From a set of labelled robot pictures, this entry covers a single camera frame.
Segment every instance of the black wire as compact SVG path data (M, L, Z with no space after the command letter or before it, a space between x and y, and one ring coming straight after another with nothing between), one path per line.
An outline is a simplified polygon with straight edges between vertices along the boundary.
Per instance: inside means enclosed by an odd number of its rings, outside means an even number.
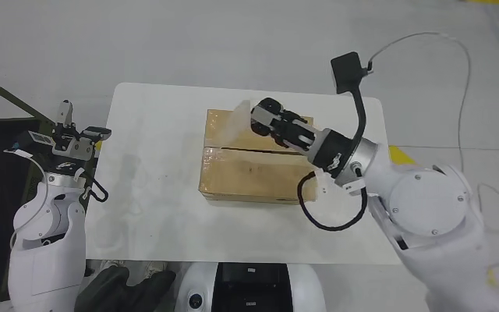
M356 174L357 174L357 176L359 178L362 177L362 172L360 171L360 168L356 169ZM305 201L303 200L303 185L305 184L306 181L312 179L314 176L315 176L314 172L311 172L308 175L305 175L301 179L301 181L298 183L298 188L297 188L299 205L302 208L303 213L305 214L305 216L310 220L310 222L312 222L317 228L323 229L324 231L338 232L338 231L343 231L344 229L348 229L350 226L352 226L355 223L357 223L358 221L360 221L360 219L362 218L362 216L364 216L364 212L366 212L366 208L367 208L367 191L366 191L366 187L363 187L360 190L360 193L361 193L361 196L362 196L362 203L361 203L361 206L360 206L359 213L355 217L353 217L352 220L346 222L344 225L340 225L340 226L326 226L326 225L323 225L323 224L319 223L316 219L314 219L312 217L312 215L309 213L309 211L306 209L306 207L305 207Z
M101 190L101 192L104 194L104 198L100 198L97 196L97 194L93 190L89 190L88 193L93 198L95 198L96 201L104 203L106 200L108 200L108 197L109 197L108 191L105 190L105 188L102 187L102 185L99 182L97 182L97 180L90 173L88 173L86 170L84 170L82 175L86 176L88 179L90 179L92 181L92 183L94 183L99 188L99 190Z

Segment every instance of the table surface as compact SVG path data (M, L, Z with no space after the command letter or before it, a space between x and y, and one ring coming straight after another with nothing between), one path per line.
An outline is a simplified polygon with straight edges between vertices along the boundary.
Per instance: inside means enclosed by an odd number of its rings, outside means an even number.
M265 97L313 116L319 129L347 137L356 130L347 96L120 83L96 172L110 195L89 203L87 258L399 264L369 213L348 230L325 232L299 206L209 201L199 193L206 110ZM364 136L386 144L380 102L365 97L364 104ZM325 224L355 215L360 198L330 187L330 200L310 203L311 213Z

